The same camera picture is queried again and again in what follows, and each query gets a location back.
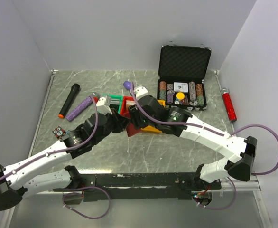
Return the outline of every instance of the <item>metal frame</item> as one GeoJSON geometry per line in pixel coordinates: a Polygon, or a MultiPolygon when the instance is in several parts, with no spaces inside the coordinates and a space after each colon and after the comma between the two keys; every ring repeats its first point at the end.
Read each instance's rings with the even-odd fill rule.
{"type": "MultiPolygon", "coordinates": [[[[37,138],[37,133],[38,133],[38,130],[39,130],[39,127],[40,127],[42,117],[43,117],[43,112],[44,112],[46,102],[47,102],[47,99],[48,99],[48,96],[49,96],[50,88],[51,88],[52,82],[54,80],[54,76],[55,76],[57,71],[58,70],[52,70],[49,85],[48,85],[48,88],[47,88],[47,91],[46,91],[46,96],[45,96],[44,101],[43,101],[39,121],[38,121],[38,124],[37,124],[37,128],[36,128],[36,131],[35,131],[33,142],[31,144],[31,147],[30,147],[30,150],[29,150],[28,157],[30,157],[31,154],[32,154],[34,144],[35,144],[36,138],[37,138]]],[[[212,70],[212,71],[215,74],[215,77],[216,77],[217,82],[218,82],[218,86],[221,89],[221,85],[220,85],[219,78],[218,78],[219,71],[218,70],[212,70]]],[[[255,196],[255,201],[256,201],[256,204],[257,204],[257,207],[258,207],[258,210],[259,210],[260,218],[262,220],[262,224],[266,228],[271,228],[272,224],[270,222],[269,214],[268,214],[263,196],[261,194],[261,189],[260,189],[260,185],[259,185],[257,177],[256,176],[251,176],[251,180],[249,182],[242,182],[242,181],[237,181],[237,180],[233,180],[233,182],[236,186],[237,191],[253,191],[254,196],[255,196]]],[[[211,191],[214,191],[214,192],[216,192],[216,191],[217,192],[218,191],[219,192],[234,191],[232,186],[229,184],[229,182],[227,180],[222,180],[221,185],[222,185],[221,190],[211,190],[211,191]]],[[[63,193],[62,192],[45,191],[45,192],[41,192],[39,194],[63,194],[63,193]]],[[[4,215],[3,215],[3,218],[2,218],[2,221],[1,221],[1,224],[0,224],[0,228],[9,228],[14,210],[15,210],[15,207],[13,207],[13,208],[4,212],[4,215]]]]}
{"type": "MultiPolygon", "coordinates": [[[[40,116],[39,116],[39,120],[38,120],[38,123],[37,123],[36,131],[35,131],[35,134],[34,134],[33,142],[31,143],[31,146],[30,146],[30,149],[29,149],[28,158],[31,156],[31,154],[33,152],[34,145],[35,145],[36,138],[37,138],[37,134],[38,134],[38,131],[39,131],[39,127],[40,127],[41,120],[42,120],[42,117],[43,117],[43,112],[45,110],[46,102],[47,102],[47,99],[48,99],[48,96],[49,96],[49,91],[50,91],[50,88],[51,88],[53,80],[54,80],[54,75],[56,74],[57,71],[58,70],[51,70],[49,84],[48,84],[48,87],[47,87],[47,90],[46,90],[44,101],[42,103],[42,109],[41,109],[41,112],[40,112],[40,116]]],[[[15,211],[15,207],[13,207],[9,210],[6,210],[4,212],[2,221],[0,223],[0,228],[9,228],[14,211],[15,211]]]]}

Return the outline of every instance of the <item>yellow object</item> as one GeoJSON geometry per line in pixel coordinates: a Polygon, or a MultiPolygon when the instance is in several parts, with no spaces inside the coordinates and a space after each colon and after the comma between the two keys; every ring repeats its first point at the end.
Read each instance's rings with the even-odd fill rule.
{"type": "MultiPolygon", "coordinates": [[[[163,100],[158,100],[159,104],[166,106],[166,102],[163,100]]],[[[146,132],[155,132],[155,133],[162,133],[162,131],[157,130],[155,127],[147,126],[145,128],[141,128],[141,130],[146,132]]]]}
{"type": "Polygon", "coordinates": [[[182,100],[182,99],[184,99],[184,97],[185,97],[184,93],[179,92],[179,93],[176,94],[176,98],[178,100],[182,100]]]}

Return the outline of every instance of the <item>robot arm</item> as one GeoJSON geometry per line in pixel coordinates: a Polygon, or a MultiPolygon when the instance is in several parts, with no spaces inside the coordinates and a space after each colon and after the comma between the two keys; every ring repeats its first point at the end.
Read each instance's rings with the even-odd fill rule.
{"type": "Polygon", "coordinates": [[[201,183],[224,178],[234,177],[241,181],[249,181],[253,165],[257,140],[253,137],[247,139],[231,136],[227,132],[220,131],[193,116],[189,112],[177,107],[166,109],[148,91],[139,86],[134,90],[136,98],[142,109],[156,120],[162,122],[175,122],[179,125],[166,125],[156,123],[148,119],[135,105],[129,107],[130,119],[119,115],[114,109],[109,108],[106,97],[99,99],[97,108],[99,111],[97,131],[92,139],[76,150],[68,151],[69,147],[79,145],[91,135],[95,127],[95,114],[85,120],[84,124],[62,137],[44,151],[19,163],[3,167],[0,165],[0,177],[12,172],[13,175],[0,182],[0,210],[9,209],[17,205],[23,197],[32,194],[55,189],[76,188],[79,186],[79,173],[75,167],[66,167],[64,170],[50,174],[38,175],[46,169],[57,164],[69,161],[88,151],[97,145],[110,133],[120,133],[131,121],[135,128],[143,128],[151,125],[165,134],[173,134],[199,142],[222,154],[225,158],[212,164],[202,164],[196,171],[196,181],[201,183]],[[52,154],[54,150],[66,150],[52,154]],[[18,167],[35,160],[18,172],[18,167]]]}
{"type": "Polygon", "coordinates": [[[142,86],[134,88],[134,94],[141,108],[154,119],[161,122],[184,123],[182,125],[157,123],[147,118],[136,106],[132,106],[129,111],[135,128],[151,125],[163,133],[198,142],[224,156],[219,161],[200,165],[196,171],[200,179],[208,183],[225,177],[233,177],[240,181],[250,180],[257,145],[255,138],[232,136],[177,107],[167,110],[155,98],[148,95],[148,91],[142,86]]]}

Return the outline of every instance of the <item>black microphone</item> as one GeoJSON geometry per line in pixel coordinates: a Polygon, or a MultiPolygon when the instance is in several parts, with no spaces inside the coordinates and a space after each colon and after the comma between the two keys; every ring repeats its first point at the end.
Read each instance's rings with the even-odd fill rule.
{"type": "Polygon", "coordinates": [[[58,115],[59,118],[64,119],[69,108],[72,106],[72,103],[74,102],[76,96],[78,95],[79,91],[80,91],[80,85],[77,83],[73,84],[73,86],[71,88],[71,92],[67,96],[67,99],[65,100],[64,105],[63,105],[61,111],[59,112],[59,115],[58,115]]]}

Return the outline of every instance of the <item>white wall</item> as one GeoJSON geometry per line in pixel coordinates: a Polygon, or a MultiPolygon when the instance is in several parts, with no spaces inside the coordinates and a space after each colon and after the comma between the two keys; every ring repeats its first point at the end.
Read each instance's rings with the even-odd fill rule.
{"type": "Polygon", "coordinates": [[[50,72],[10,0],[0,0],[0,163],[28,156],[50,72]]]}
{"type": "MultiPolygon", "coordinates": [[[[230,88],[238,117],[236,129],[264,124],[278,133],[278,1],[257,0],[220,70],[220,82],[230,88]]],[[[278,157],[275,139],[263,130],[257,137],[255,171],[272,168],[278,157]]],[[[259,177],[270,218],[278,228],[278,170],[259,177]]]]}
{"type": "Polygon", "coordinates": [[[219,69],[256,0],[12,0],[50,69],[156,69],[162,44],[219,69]]]}

